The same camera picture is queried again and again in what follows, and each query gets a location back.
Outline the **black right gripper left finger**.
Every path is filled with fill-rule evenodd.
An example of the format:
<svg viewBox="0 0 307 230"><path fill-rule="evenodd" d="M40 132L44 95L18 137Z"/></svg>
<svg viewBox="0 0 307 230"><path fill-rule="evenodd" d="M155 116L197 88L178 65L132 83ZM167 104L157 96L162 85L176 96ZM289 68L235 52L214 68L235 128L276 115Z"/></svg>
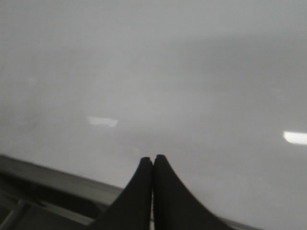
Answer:
<svg viewBox="0 0 307 230"><path fill-rule="evenodd" d="M90 224L92 230L148 230L150 228L153 164L143 157L118 198Z"/></svg>

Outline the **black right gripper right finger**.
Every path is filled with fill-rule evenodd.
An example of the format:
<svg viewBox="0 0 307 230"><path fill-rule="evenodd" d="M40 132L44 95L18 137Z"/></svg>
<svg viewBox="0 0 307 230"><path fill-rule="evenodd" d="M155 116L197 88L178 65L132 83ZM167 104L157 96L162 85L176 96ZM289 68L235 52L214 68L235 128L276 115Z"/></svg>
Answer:
<svg viewBox="0 0 307 230"><path fill-rule="evenodd" d="M156 230L231 229L193 196L178 178L166 156L156 156L153 172Z"/></svg>

